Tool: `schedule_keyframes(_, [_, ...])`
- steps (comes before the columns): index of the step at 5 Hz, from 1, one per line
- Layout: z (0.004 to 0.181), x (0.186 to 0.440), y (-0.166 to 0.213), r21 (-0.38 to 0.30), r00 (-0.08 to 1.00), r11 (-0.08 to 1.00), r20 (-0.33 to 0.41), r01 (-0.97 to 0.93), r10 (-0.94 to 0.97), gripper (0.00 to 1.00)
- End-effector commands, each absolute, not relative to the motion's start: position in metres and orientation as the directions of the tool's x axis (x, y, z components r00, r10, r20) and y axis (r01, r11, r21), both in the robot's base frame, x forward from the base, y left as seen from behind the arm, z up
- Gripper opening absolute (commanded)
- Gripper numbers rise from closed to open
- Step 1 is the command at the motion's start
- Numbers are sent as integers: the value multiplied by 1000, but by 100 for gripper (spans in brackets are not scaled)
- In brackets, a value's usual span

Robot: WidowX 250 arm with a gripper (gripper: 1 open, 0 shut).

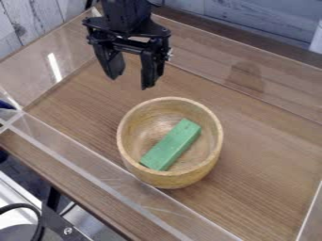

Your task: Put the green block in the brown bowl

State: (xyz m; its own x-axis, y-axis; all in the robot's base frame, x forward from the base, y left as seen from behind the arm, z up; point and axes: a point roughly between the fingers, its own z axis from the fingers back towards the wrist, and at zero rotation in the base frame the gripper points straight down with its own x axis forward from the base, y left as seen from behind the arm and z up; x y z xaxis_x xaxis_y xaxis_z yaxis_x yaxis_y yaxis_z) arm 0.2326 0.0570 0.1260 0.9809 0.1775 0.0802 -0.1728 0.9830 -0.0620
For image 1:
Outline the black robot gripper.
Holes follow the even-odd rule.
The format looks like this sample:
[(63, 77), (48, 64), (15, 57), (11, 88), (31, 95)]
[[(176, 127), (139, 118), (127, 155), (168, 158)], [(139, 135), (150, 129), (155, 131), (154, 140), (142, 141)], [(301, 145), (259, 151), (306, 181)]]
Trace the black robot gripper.
[(122, 52), (140, 54), (140, 88), (152, 88), (171, 52), (171, 31), (152, 21), (148, 0), (102, 0), (102, 8), (100, 17), (83, 20), (102, 69), (115, 80), (126, 68)]

